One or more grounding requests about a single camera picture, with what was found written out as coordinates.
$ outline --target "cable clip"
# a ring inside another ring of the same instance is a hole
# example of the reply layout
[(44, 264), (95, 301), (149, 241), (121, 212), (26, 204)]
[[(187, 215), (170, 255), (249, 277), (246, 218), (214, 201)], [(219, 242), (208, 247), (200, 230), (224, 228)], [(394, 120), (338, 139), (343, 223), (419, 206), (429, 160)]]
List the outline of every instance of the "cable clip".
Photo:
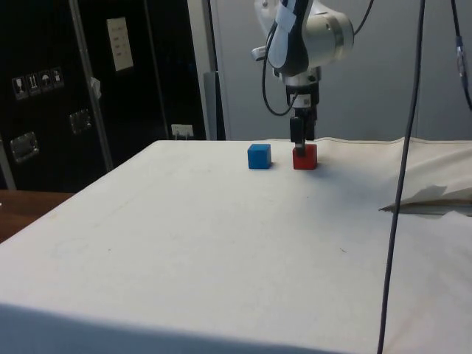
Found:
[(463, 80), (467, 80), (468, 78), (467, 55), (465, 54), (462, 37), (457, 37), (456, 43), (457, 43), (457, 70), (459, 71), (459, 76)]

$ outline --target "sticker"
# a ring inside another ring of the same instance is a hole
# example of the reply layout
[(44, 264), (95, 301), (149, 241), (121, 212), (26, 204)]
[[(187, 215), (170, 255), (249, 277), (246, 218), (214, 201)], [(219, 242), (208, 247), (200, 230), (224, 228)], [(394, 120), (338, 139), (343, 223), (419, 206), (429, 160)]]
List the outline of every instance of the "sticker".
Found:
[(52, 85), (54, 86), (55, 89), (64, 87), (64, 78), (62, 76), (62, 70), (60, 69), (60, 67), (52, 68), (51, 76), (52, 76), (51, 77)]
[(128, 37), (128, 27), (126, 18), (112, 18), (106, 21), (108, 34), (110, 36), (111, 53), (117, 72), (132, 68), (133, 55), (131, 54), (130, 40)]
[(43, 92), (51, 91), (54, 88), (49, 70), (43, 70), (42, 72), (39, 72), (39, 82)]
[(36, 96), (41, 93), (41, 87), (39, 86), (38, 74), (29, 74), (26, 76), (27, 86), (30, 96)]
[(15, 97), (18, 101), (30, 96), (30, 94), (28, 94), (27, 84), (23, 76), (12, 79), (12, 84)]

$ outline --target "blue cube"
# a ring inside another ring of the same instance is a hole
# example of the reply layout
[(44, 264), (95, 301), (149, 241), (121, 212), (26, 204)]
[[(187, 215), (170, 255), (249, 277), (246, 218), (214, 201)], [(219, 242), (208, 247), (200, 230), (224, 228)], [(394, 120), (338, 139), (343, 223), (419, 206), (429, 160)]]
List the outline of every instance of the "blue cube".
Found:
[(248, 150), (249, 169), (267, 170), (272, 165), (270, 144), (253, 144)]

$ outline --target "white sign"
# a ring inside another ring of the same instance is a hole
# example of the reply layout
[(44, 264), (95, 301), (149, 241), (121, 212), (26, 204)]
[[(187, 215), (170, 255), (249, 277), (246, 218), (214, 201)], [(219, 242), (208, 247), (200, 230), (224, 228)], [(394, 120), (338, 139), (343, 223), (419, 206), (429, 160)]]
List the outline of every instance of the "white sign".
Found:
[(113, 53), (115, 70), (119, 72), (124, 69), (132, 68), (134, 63), (128, 37), (128, 28), (126, 27), (126, 18), (112, 18), (106, 22), (108, 25), (108, 34), (110, 35), (111, 52)]

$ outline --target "cube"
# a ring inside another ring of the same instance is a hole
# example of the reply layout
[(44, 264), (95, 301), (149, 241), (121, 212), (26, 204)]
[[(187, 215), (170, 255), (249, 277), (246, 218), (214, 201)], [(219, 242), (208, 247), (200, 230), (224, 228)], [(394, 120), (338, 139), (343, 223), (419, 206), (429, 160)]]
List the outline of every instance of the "cube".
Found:
[(318, 153), (316, 145), (306, 145), (305, 155), (298, 156), (294, 149), (294, 170), (315, 170), (318, 166)]
[(248, 149), (250, 170), (267, 170), (272, 165), (270, 144), (253, 144)]

